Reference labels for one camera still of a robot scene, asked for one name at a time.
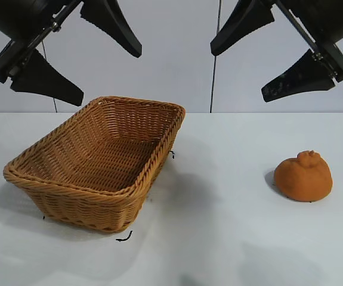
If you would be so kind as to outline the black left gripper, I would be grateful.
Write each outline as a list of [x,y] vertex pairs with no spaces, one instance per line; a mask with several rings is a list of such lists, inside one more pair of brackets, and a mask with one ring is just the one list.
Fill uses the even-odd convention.
[[44,95],[77,107],[84,92],[62,76],[36,47],[60,30],[80,1],[0,1],[0,32],[10,41],[0,52],[0,82],[15,92]]

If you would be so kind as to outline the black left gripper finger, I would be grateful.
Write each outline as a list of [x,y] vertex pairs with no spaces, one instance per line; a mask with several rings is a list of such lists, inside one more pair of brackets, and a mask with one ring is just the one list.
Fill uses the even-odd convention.
[[84,1],[80,14],[132,56],[139,58],[142,55],[142,44],[127,23],[117,0]]

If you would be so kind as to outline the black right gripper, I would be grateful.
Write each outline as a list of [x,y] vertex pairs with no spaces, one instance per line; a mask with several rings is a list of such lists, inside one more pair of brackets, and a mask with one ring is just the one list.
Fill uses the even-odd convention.
[[343,1],[239,0],[211,41],[214,56],[274,21],[272,6],[282,12],[309,49],[284,73],[261,88],[265,102],[312,91],[328,91],[343,81]]

